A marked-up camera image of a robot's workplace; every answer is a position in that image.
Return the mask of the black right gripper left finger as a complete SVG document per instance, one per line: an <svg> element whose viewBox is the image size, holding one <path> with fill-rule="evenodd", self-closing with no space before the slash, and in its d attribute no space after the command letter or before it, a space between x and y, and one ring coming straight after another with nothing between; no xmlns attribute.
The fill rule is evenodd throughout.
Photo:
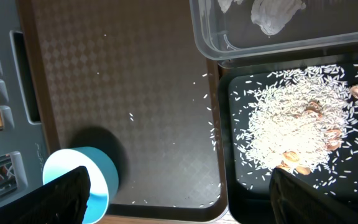
<svg viewBox="0 0 358 224"><path fill-rule="evenodd" d="M82 223L89 197L90 177L79 166L0 207L0 224Z"/></svg>

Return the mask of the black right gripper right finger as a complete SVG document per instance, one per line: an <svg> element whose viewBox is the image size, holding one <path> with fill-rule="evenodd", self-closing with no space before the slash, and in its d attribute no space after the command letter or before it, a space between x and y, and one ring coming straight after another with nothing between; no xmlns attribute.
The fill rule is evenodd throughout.
<svg viewBox="0 0 358 224"><path fill-rule="evenodd" d="M269 183L270 202L279 224L358 224L358 212L276 168Z"/></svg>

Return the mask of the white tissue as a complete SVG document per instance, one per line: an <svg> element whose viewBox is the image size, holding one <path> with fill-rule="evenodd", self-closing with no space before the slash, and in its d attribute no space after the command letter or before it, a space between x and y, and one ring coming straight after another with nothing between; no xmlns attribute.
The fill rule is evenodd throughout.
<svg viewBox="0 0 358 224"><path fill-rule="evenodd" d="M249 1L242 11L238 10L236 25L242 28L259 29L263 34L272 36L278 34L293 16L306 9L306 3L301 0L253 0Z"/></svg>

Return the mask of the blue bowl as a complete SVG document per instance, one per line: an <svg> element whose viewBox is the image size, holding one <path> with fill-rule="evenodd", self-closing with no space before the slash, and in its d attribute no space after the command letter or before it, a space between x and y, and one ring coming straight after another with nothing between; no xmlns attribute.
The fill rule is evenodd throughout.
<svg viewBox="0 0 358 224"><path fill-rule="evenodd" d="M83 223L96 223L105 215L110 200L119 187L119 176L110 157L95 147L61 149L51 154L42 172L47 184L78 166L86 167L90 178L90 195Z"/></svg>

